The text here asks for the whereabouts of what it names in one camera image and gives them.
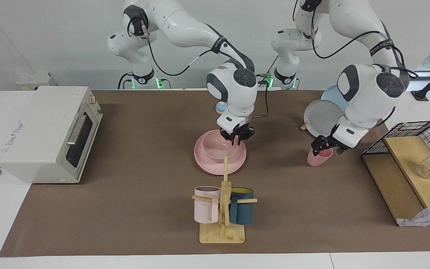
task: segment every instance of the pink cup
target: pink cup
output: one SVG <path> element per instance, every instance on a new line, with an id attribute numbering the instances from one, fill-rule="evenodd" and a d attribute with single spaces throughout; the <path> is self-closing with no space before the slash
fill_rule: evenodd
<path id="1" fill-rule="evenodd" d="M 217 162 L 223 162 L 225 156 L 232 157 L 238 149 L 237 140 L 232 145 L 231 141 L 225 140 L 220 130 L 210 131 L 202 140 L 202 150 L 205 154 Z"/>
<path id="2" fill-rule="evenodd" d="M 218 221 L 218 200 L 220 188 L 213 186 L 198 186 L 195 188 L 196 196 L 212 198 L 211 202 L 195 199 L 193 218 L 198 223 L 216 223 Z"/>
<path id="3" fill-rule="evenodd" d="M 333 148 L 321 150 L 318 155 L 313 155 L 313 149 L 309 150 L 308 158 L 306 159 L 308 161 L 308 164 L 315 167 L 320 166 L 326 160 L 328 160 L 333 155 Z"/>

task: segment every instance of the black wire rack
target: black wire rack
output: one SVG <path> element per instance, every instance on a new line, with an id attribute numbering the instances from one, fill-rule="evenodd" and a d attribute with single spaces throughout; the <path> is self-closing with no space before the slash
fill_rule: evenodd
<path id="1" fill-rule="evenodd" d="M 389 154 L 389 149 L 384 143 L 384 138 L 403 136 L 420 136 L 430 148 L 430 121 L 415 121 L 411 123 L 397 124 L 361 155 Z"/>

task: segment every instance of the oven handle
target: oven handle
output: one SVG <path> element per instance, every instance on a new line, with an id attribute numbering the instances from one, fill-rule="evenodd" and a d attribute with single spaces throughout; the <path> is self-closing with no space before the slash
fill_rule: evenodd
<path id="1" fill-rule="evenodd" d="M 82 115 L 77 119 L 71 136 L 67 140 L 67 145 L 75 145 L 77 143 L 77 140 L 79 140 L 79 135 L 81 134 L 82 126 L 84 126 L 86 119 L 87 115 Z"/>

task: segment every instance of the white wall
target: white wall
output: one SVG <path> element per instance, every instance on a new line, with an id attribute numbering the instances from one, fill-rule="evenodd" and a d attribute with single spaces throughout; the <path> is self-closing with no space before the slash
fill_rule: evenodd
<path id="1" fill-rule="evenodd" d="M 276 56 L 271 35 L 293 27 L 294 0 L 179 2 L 251 57 L 258 72 L 266 71 Z M 107 38 L 122 29 L 122 4 L 123 0 L 0 0 L 0 90 L 17 90 L 15 74 L 31 69 L 50 72 L 60 85 L 115 88 L 120 75 L 130 71 L 128 63 L 106 47 Z M 372 0 L 371 4 L 403 51 L 408 68 L 416 68 L 430 53 L 430 2 Z M 333 31 L 327 17 L 321 31 L 320 54 L 327 55 L 348 41 Z M 204 50 L 174 47 L 162 35 L 153 49 L 160 65 L 170 72 L 183 69 Z M 313 52 L 299 56 L 301 89 L 325 89 L 336 83 L 348 64 L 371 62 L 367 49 L 357 43 L 328 60 L 316 58 Z M 216 55 L 205 55 L 184 75 L 171 78 L 172 86 L 204 87 L 206 73 L 221 62 Z"/>

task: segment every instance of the gray plate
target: gray plate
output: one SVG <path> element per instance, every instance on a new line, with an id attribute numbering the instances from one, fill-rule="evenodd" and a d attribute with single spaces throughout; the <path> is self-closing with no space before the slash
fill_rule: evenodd
<path id="1" fill-rule="evenodd" d="M 304 113 L 306 129 L 313 136 L 329 136 L 331 129 L 339 118 L 344 115 L 343 110 L 329 100 L 316 100 L 308 105 Z"/>

